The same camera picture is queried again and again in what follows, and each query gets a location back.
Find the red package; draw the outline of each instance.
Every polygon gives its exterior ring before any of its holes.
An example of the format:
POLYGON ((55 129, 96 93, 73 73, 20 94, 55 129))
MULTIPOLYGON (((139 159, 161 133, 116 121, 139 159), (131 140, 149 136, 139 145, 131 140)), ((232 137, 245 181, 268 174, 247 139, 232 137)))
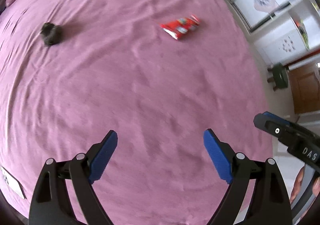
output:
POLYGON ((161 28, 170 34, 176 40, 180 39, 189 31, 194 31, 199 26, 200 22, 196 16, 191 15, 189 18, 183 17, 178 20, 161 24, 161 28))

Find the white circle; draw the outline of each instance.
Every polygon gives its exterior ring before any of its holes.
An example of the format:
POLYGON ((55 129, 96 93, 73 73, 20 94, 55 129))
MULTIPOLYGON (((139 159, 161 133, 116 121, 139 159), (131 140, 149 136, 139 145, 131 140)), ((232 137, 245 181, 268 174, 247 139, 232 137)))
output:
POLYGON ((276 161, 273 160, 272 158, 269 158, 268 159, 268 163, 271 164, 271 165, 274 165, 276 163, 276 161))
POLYGON ((85 154, 84 153, 80 153, 80 154, 77 154, 76 159, 77 160, 82 160, 82 159, 84 159, 84 157, 85 157, 85 154))
POLYGON ((52 158, 49 158, 45 163, 46 163, 46 164, 52 164, 52 163, 53 163, 53 159, 52 159, 52 158))
POLYGON ((238 154, 237 154, 237 158, 242 160, 242 159, 245 158, 245 155, 242 154, 242 153, 238 153, 238 154))

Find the wooden door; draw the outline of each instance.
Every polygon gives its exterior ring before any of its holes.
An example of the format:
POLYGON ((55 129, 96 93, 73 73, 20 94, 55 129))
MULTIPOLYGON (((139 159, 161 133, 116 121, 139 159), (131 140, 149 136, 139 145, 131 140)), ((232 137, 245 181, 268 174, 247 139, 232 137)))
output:
POLYGON ((320 61, 311 62, 289 72, 294 112, 320 110, 320 61))

